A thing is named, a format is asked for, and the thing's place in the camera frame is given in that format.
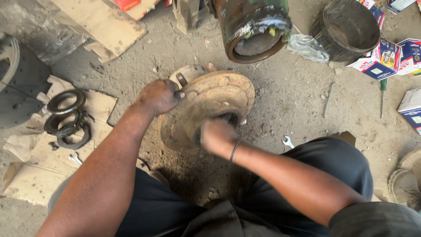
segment metal rod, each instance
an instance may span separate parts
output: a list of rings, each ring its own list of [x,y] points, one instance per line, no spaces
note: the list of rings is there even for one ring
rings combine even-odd
[[[384,91],[381,91],[381,118],[384,117],[383,107],[384,107]]]
[[[328,113],[328,107],[329,107],[330,99],[332,98],[334,85],[335,85],[335,82],[332,82],[332,84],[330,85],[330,92],[329,92],[328,100],[326,101],[325,111],[323,112],[323,118],[326,118],[326,115]]]

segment cardboard box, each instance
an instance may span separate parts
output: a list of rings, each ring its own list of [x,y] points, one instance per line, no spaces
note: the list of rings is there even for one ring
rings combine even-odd
[[[421,75],[421,40],[406,39],[402,47],[398,75]]]
[[[347,67],[353,67],[370,77],[380,81],[395,75],[399,70],[401,47],[384,38],[381,38],[378,46]]]
[[[114,0],[114,2],[122,11],[127,11],[130,8],[140,4],[140,0]]]
[[[387,9],[393,14],[398,14],[416,1],[417,0],[387,0]]]
[[[421,88],[407,91],[397,111],[421,135]]]
[[[374,0],[357,0],[357,1],[363,4],[368,10],[370,10],[376,3]]]
[[[374,18],[376,19],[377,23],[378,23],[378,27],[381,30],[381,27],[383,26],[383,22],[384,22],[384,17],[385,17],[385,13],[382,12],[382,10],[378,9],[375,6],[372,6],[370,8],[371,13],[373,14]]]

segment person's hand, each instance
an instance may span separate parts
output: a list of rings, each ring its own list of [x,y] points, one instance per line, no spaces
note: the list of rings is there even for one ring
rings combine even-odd
[[[153,81],[143,88],[135,103],[146,107],[154,117],[168,113],[186,96],[184,92],[176,92],[178,88],[178,85],[170,80]]]
[[[225,120],[207,120],[202,126],[200,143],[210,153],[230,159],[237,143],[237,133]]]

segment wrench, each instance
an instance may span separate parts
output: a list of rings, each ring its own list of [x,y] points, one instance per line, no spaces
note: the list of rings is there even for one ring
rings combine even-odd
[[[77,152],[75,152],[75,155],[72,156],[72,154],[69,155],[69,160],[76,162],[79,166],[82,165],[82,161],[77,156]]]
[[[291,149],[294,149],[294,145],[292,145],[292,143],[291,143],[291,138],[289,137],[289,136],[284,136],[284,137],[286,137],[286,139],[287,139],[287,141],[282,141],[285,145],[287,145],[287,146],[289,146],[289,147],[291,147]]]

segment dusty ground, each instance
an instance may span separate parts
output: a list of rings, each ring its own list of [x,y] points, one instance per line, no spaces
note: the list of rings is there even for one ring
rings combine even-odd
[[[305,34],[322,6],[328,0],[290,1],[290,16]],[[406,38],[421,38],[421,14],[413,4],[395,16],[386,13],[382,35],[399,42]],[[256,91],[256,99],[247,124],[240,134],[247,142],[275,153],[282,153],[283,135],[288,134],[294,145],[304,138],[314,139],[336,132],[350,131],[357,137],[356,147],[368,158],[374,187],[388,197],[387,180],[399,160],[418,148],[421,141],[415,130],[396,111],[405,91],[421,87],[417,77],[394,76],[388,81],[385,117],[380,119],[381,93],[379,83],[345,64],[336,64],[344,72],[335,75],[327,64],[303,60],[286,49],[262,61],[259,65],[240,65],[227,59],[222,46],[217,20],[207,16],[190,35],[175,28],[172,8],[159,4],[140,22],[149,33],[122,57],[104,64],[105,76],[93,70],[90,63],[100,64],[93,52],[80,48],[52,66],[54,75],[72,82],[80,89],[94,89],[118,97],[109,124],[115,125],[125,109],[137,98],[141,89],[152,80],[168,78],[173,71],[187,64],[211,61],[219,69],[229,67],[248,76]],[[208,47],[205,39],[210,41]],[[322,117],[329,86],[336,82],[327,119]],[[263,135],[261,128],[268,126]],[[4,139],[21,127],[0,133]],[[191,202],[205,203],[209,188],[215,187],[223,198],[235,200],[238,185],[247,184],[249,175],[218,157],[203,152],[178,153],[166,148],[157,133],[157,121],[147,131],[140,157],[152,169],[161,170],[172,189]],[[0,150],[0,175],[9,162],[17,158]],[[0,236],[33,236],[47,216],[47,208],[27,202],[0,199]]]

